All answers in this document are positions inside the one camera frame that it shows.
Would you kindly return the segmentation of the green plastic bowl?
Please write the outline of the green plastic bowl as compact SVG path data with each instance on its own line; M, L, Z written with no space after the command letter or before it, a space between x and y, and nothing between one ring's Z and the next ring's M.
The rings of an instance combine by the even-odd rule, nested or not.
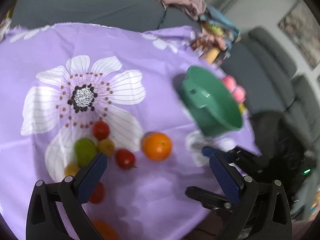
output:
M177 93L204 136L219 137L242 129L238 104L207 69L190 66Z

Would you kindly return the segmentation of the stack of colourful papers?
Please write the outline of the stack of colourful papers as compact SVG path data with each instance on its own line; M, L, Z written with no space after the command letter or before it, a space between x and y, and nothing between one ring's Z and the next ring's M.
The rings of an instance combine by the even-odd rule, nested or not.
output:
M206 52L215 47L221 52L214 62L229 57L233 44L241 40L240 30L214 7L207 7L199 22L201 33L190 44L195 54L204 59Z

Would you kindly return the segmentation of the yellow-brown small fruit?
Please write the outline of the yellow-brown small fruit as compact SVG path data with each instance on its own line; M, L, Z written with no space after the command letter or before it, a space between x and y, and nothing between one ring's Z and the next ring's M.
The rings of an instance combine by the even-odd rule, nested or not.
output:
M97 144L97 148L99 153L104 153L108 156L112 156L115 153L114 142L108 138L99 141Z
M70 163L65 167L64 174L65 177L67 176L76 176L76 174L79 172L80 168L78 165L74 163Z

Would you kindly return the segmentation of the grey sofa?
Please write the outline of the grey sofa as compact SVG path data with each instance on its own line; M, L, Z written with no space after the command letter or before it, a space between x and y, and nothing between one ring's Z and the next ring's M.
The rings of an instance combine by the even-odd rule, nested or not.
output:
M241 31L223 64L247 93L250 112L284 111L312 142L319 141L319 75L293 42L279 29L279 21L303 0L231 0L223 11ZM36 29L64 22L97 23L132 31L189 25L181 10L164 10L156 0L18 0L12 26Z

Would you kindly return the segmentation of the pink round toy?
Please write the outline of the pink round toy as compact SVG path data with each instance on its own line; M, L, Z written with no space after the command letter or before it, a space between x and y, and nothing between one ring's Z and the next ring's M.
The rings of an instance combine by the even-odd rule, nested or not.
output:
M228 91L231 93L236 102L243 103L245 101L246 91L242 86L236 83L234 77L226 75L224 78L221 79L221 81L228 89Z

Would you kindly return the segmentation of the large orange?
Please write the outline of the large orange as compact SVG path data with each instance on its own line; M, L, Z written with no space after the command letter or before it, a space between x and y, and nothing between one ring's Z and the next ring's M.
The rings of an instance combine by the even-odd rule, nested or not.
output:
M164 161L172 152L172 141L164 133L151 132L142 140L142 151L152 161Z

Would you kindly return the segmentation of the purple floral tablecloth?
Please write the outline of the purple floral tablecloth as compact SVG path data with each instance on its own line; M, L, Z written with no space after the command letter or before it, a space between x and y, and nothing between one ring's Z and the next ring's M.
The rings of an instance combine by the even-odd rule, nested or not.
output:
M18 239L36 181L60 182L74 161L74 143L108 124L117 148L131 151L128 171L110 158L102 177L106 197L86 204L93 220L110 224L120 239L181 239L206 217L185 196L195 185L221 189L203 146L235 143L258 153L248 115L242 130L205 138L181 103L174 82L190 66L221 77L198 58L188 26L138 33L97 24L64 23L14 29L1 41L1 214ZM172 141L170 157L152 161L142 151L151 132Z

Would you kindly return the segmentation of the framed wall picture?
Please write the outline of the framed wall picture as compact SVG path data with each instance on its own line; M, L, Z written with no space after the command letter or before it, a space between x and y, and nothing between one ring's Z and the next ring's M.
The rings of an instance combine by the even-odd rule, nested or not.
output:
M278 27L314 70L319 65L319 23L307 5L298 1L279 21Z

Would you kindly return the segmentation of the green mango-shaped fruit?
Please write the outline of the green mango-shaped fruit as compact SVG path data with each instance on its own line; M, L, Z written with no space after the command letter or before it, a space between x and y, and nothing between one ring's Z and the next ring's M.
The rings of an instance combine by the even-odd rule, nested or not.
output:
M80 138L74 144L74 154L80 167L88 165L97 154L95 143L89 138Z

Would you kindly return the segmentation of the red tomato with stem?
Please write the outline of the red tomato with stem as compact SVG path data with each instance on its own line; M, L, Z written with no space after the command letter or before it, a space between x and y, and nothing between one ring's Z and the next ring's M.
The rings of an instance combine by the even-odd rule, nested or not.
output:
M121 148L117 150L115 158L116 164L122 170L130 170L136 167L136 158L133 153L127 149Z

